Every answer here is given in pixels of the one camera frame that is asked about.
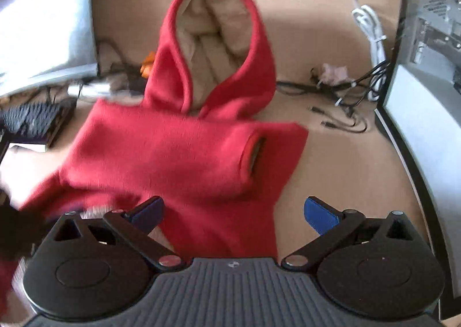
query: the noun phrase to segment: ribbed black surface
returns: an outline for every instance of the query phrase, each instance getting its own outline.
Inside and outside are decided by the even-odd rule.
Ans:
[[[15,136],[40,139],[46,136],[58,113],[59,104],[37,102],[0,111],[5,127]]]
[[[29,327],[374,327],[440,326],[428,316],[405,322],[362,319],[326,300],[305,274],[273,260],[196,259],[188,269],[157,278],[125,312],[98,322],[64,323],[39,316]]]

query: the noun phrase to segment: red hoodie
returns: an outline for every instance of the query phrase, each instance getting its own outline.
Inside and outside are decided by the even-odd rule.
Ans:
[[[277,257],[273,205],[307,130],[251,119],[275,83],[252,0],[174,0],[143,102],[99,100],[24,208],[129,210],[160,195],[160,227],[182,257]]]

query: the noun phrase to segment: orange object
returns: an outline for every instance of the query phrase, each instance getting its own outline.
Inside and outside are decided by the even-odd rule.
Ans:
[[[155,61],[155,52],[150,52],[144,61],[142,61],[141,66],[141,76],[145,79],[149,78],[150,71],[152,70],[152,65]]]

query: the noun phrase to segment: metal screw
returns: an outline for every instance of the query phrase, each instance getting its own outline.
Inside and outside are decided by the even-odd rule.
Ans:
[[[291,267],[302,267],[309,263],[305,256],[294,254],[285,258],[285,263]]]
[[[163,267],[175,267],[181,263],[181,258],[178,256],[171,254],[169,256],[163,256],[161,257],[158,262],[160,265]]]

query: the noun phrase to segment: hood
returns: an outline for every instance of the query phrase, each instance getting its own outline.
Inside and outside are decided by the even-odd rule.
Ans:
[[[174,0],[143,106],[248,118],[275,93],[274,59],[253,0]]]

